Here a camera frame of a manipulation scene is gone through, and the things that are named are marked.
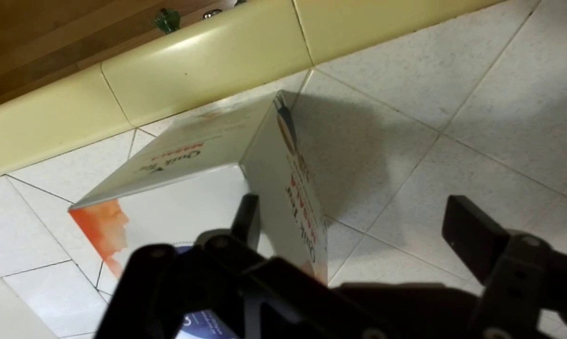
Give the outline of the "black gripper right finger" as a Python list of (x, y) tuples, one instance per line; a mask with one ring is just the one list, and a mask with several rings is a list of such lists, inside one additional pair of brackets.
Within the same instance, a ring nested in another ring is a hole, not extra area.
[(511, 234), (468, 196), (447, 200), (441, 234), (479, 283), (502, 286), (509, 281), (509, 273), (502, 268), (502, 254)]

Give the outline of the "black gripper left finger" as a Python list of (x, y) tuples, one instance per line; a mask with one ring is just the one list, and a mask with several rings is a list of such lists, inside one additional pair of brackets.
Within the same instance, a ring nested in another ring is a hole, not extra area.
[(261, 239), (261, 200), (255, 194), (245, 194), (232, 224), (232, 236), (249, 249), (259, 247)]

